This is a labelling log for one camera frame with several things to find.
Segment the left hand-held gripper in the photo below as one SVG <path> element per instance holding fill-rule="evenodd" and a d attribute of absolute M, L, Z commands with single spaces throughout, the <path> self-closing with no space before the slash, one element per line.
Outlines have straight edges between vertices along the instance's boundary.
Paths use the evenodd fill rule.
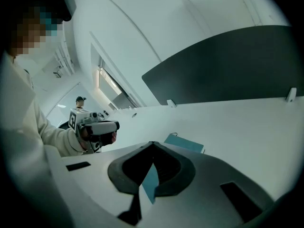
<path fill-rule="evenodd" d="M 80 131 L 84 127 L 90 128 L 88 132 L 91 135 L 117 132 L 120 128 L 120 124 L 117 121 L 104 120 L 97 112 L 78 108 L 70 110 L 68 125 L 76 134 L 79 142 L 81 141 Z M 103 147 L 101 142 L 89 141 L 86 144 L 88 145 L 88 149 L 85 150 L 86 154 L 96 153 Z"/>

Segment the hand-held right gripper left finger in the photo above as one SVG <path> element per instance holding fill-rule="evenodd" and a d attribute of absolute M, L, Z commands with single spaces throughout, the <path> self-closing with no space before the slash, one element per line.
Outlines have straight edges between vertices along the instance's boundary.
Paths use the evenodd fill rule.
<path fill-rule="evenodd" d="M 112 161 L 108 177 L 116 189 L 125 194 L 137 194 L 153 164 L 153 142 Z"/>

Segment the teal notebook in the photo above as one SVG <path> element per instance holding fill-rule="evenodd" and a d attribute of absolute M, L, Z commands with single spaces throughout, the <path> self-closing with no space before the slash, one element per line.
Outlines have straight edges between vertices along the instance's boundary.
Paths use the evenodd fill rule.
<path fill-rule="evenodd" d="M 171 133 L 168 135 L 164 143 L 176 145 L 178 147 L 188 149 L 193 152 L 197 153 L 204 153 L 204 145 L 189 141 L 187 139 L 181 138 L 178 136 L 177 133 Z M 159 185 L 159 177 L 154 164 L 152 164 L 151 168 L 149 169 L 145 179 L 142 182 L 142 187 L 147 194 L 151 204 L 155 202 L 154 191 L 155 188 Z"/>

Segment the dark desk divider panel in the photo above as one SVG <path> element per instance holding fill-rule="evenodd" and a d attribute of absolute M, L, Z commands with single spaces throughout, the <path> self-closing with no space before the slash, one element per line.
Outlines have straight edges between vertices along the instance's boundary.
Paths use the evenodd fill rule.
<path fill-rule="evenodd" d="M 287 26 L 258 26 L 198 42 L 142 76 L 162 105 L 304 94 L 301 61 Z"/>

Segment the person's left forearm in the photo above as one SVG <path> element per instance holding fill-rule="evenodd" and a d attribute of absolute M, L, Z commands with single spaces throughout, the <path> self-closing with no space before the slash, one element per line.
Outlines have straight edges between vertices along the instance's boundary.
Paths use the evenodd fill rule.
<path fill-rule="evenodd" d="M 44 145 L 55 147 L 61 157 L 79 156 L 85 152 L 73 130 L 56 128 L 44 116 L 36 101 L 33 105 L 36 129 Z"/>

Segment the person's left hand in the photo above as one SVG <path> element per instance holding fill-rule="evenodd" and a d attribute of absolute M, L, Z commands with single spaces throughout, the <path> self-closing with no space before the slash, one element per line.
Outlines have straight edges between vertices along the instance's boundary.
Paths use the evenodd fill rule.
<path fill-rule="evenodd" d="M 89 127 L 84 127 L 80 131 L 80 137 L 81 137 L 80 145 L 84 150 L 88 149 L 88 145 L 86 143 L 89 141 L 101 142 L 102 146 L 112 144 L 116 141 L 116 137 L 117 137 L 116 132 L 106 133 L 102 135 L 91 135 L 88 132 L 89 129 L 90 129 Z"/>

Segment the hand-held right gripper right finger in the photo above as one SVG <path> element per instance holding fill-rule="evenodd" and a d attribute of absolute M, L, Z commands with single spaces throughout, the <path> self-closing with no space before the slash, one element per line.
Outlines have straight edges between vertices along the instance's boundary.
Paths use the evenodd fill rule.
<path fill-rule="evenodd" d="M 155 197 L 178 195 L 191 184 L 196 174 L 190 159 L 159 142 L 153 143 L 153 164 L 159 180 L 154 191 Z"/>

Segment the person's beige hoodie torso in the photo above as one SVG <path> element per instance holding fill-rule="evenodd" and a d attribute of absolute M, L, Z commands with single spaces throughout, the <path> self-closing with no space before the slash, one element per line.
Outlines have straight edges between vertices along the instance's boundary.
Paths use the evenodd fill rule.
<path fill-rule="evenodd" d="M 4 104 L 0 112 L 0 126 L 44 145 L 36 129 L 33 105 L 36 100 L 29 73 L 7 53 L 4 53 L 1 65 L 3 86 L 0 88 L 0 97 Z"/>

